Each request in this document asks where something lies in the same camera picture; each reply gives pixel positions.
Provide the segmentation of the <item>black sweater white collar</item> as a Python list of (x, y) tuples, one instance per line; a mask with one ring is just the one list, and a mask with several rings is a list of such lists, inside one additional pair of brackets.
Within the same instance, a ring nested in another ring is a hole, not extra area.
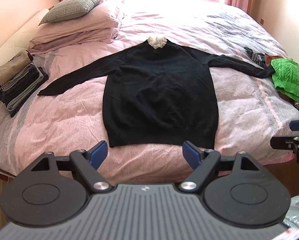
[(258, 68), (172, 42), (162, 48), (142, 42), (54, 80), (39, 95), (57, 96), (106, 76), (102, 115), (110, 147), (190, 141), (213, 148), (218, 104), (212, 67), (260, 79), (274, 74), (272, 67)]

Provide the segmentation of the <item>green knitted garment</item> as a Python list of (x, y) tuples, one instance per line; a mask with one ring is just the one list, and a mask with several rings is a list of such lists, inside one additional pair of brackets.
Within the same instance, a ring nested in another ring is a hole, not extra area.
[(292, 59), (273, 59), (275, 73), (272, 80), (275, 89), (299, 103), (299, 64)]

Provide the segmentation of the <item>striped dark sock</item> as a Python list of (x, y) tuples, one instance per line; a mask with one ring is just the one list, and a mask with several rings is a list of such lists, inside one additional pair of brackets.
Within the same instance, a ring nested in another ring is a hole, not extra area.
[(251, 50), (248, 47), (244, 48), (247, 55), (249, 56), (249, 58), (256, 63), (257, 65), (259, 65), (261, 68), (266, 68), (266, 61), (265, 61), (265, 55), (262, 53), (256, 53), (253, 50)]

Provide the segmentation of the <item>stack of folded clothes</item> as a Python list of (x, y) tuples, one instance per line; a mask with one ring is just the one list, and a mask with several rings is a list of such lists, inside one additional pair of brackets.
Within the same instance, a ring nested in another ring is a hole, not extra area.
[(7, 63), (0, 66), (0, 101), (5, 104), (10, 116), (15, 116), (27, 99), (49, 76), (37, 67), (33, 56), (20, 51)]

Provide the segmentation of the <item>lower pink pillow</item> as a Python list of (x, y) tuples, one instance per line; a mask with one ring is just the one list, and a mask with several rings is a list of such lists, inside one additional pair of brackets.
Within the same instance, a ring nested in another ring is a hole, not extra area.
[(120, 28), (117, 27), (85, 31), (82, 33), (59, 37), (48, 42), (38, 42), (38, 44), (34, 44), (34, 42), (31, 41), (27, 50), (30, 52), (30, 54), (37, 55), (48, 53), (66, 46), (87, 42), (103, 42), (109, 44), (113, 42), (114, 38), (116, 38), (119, 29)]

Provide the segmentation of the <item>pink pillow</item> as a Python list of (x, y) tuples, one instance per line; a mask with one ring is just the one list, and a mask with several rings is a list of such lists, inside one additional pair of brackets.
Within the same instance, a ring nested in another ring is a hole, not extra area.
[(33, 48), (41, 43), (47, 43), (61, 37), (105, 28), (117, 28), (124, 17), (122, 6), (104, 2), (86, 15), (73, 20), (44, 23), (30, 40), (29, 47)]
[(119, 29), (120, 28), (117, 27), (85, 31), (82, 33), (59, 37), (48, 42), (38, 42), (38, 44), (34, 44), (34, 42), (31, 41), (27, 50), (30, 52), (30, 54), (37, 55), (48, 53), (66, 46), (87, 42), (103, 42), (109, 44), (113, 42), (114, 38), (116, 38)]

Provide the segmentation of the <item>white padded headboard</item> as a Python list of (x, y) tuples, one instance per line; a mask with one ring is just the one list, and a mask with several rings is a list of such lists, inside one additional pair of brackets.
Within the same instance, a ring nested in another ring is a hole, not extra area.
[(28, 48), (30, 40), (38, 31), (39, 23), (48, 12), (48, 9), (43, 9), (36, 13), (0, 47), (0, 66)]

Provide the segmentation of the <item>upper pink pillow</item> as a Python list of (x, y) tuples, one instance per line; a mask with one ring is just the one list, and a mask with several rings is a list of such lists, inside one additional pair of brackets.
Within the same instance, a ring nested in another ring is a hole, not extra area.
[(117, 28), (124, 17), (122, 6), (104, 2), (86, 15), (73, 20), (44, 23), (30, 40), (29, 47), (33, 48), (41, 43), (47, 43), (61, 37), (105, 28)]

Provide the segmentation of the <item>grey checked pillow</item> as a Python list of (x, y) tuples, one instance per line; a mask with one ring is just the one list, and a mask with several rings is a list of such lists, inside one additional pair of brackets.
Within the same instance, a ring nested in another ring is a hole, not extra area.
[(103, 0), (63, 0), (42, 18), (39, 25), (80, 18), (102, 2)]

